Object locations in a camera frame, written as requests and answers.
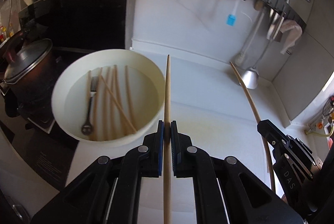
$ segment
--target white countertop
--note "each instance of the white countertop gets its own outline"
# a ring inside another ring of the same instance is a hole
[[[141,53],[153,60],[165,73],[166,55]],[[284,129],[279,116],[277,102],[279,99],[271,87],[259,85],[257,89],[251,91],[251,94],[261,119],[270,119],[285,134],[298,137],[308,145],[307,137],[302,131]],[[179,132],[191,137],[193,145],[206,150],[213,157],[224,159],[229,155],[235,156],[264,183],[270,185],[261,136],[257,132],[253,113],[235,76],[219,69],[172,57],[171,99],[171,119],[177,121]],[[157,125],[154,125],[147,133],[153,133],[156,130]],[[107,155],[110,158],[123,156],[133,147],[141,145],[143,138],[117,148],[79,142],[67,184],[99,156]],[[5,142],[5,139],[0,138],[0,142],[2,146],[11,146],[9,142]],[[0,168],[6,170],[6,163],[0,162],[0,165]],[[42,199],[43,202],[40,202],[41,194],[34,189],[27,189],[24,184],[14,186],[8,180],[1,180],[2,187],[4,184],[7,193],[10,194],[13,189],[14,198],[29,208],[28,211],[31,214],[38,211],[43,203],[56,194],[52,187],[45,188],[46,197]],[[20,187],[26,189],[25,196],[29,196],[29,199],[17,194]],[[143,178],[139,224],[163,223],[162,193],[161,177]],[[277,194],[279,196],[283,194],[279,185],[277,185]],[[191,178],[173,177],[172,209],[173,223],[196,223]]]

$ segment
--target white wall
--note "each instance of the white wall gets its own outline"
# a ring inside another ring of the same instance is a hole
[[[136,0],[132,39],[136,43],[196,53],[224,63],[233,60],[258,16],[255,0],[240,3],[234,27],[226,25],[235,0]],[[307,21],[312,3],[291,0],[293,8]],[[248,57],[254,64],[267,44],[268,17],[265,16]],[[282,43],[273,43],[258,66],[259,74],[272,81],[288,59],[280,54]]]
[[[334,71],[334,0],[314,0],[306,28],[294,54],[273,84],[291,121],[305,124],[334,92],[323,86]]]

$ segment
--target screw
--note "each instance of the screw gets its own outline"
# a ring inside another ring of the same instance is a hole
[[[195,152],[197,152],[197,148],[194,147],[194,146],[189,146],[189,147],[187,148],[187,151],[190,152],[190,153],[195,153]]]
[[[106,164],[108,163],[109,161],[109,158],[107,156],[101,156],[99,157],[99,159],[97,160],[97,162],[100,164],[100,165],[103,165],[103,164]]]
[[[148,151],[148,147],[147,146],[139,146],[138,147],[138,151],[139,152],[147,152]]]
[[[322,162],[319,159],[317,159],[317,163],[320,167],[322,167]]]
[[[229,156],[227,157],[226,162],[228,162],[230,165],[234,165],[237,163],[237,160],[233,156]]]

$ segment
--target white cloth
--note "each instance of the white cloth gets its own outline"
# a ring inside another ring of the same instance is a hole
[[[285,54],[288,48],[295,45],[296,40],[301,37],[303,30],[294,20],[287,19],[282,23],[280,31],[282,33],[290,31],[281,50],[281,54]]]

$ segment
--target fork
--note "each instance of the fork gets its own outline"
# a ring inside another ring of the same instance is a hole
[[[90,91],[90,98],[88,102],[88,111],[87,111],[87,117],[86,122],[82,125],[81,132],[84,135],[90,135],[93,132],[93,125],[91,125],[90,122],[90,114],[91,114],[91,103],[93,101],[93,98],[96,94],[97,84],[99,82],[99,77],[94,76],[91,78],[91,91]]]

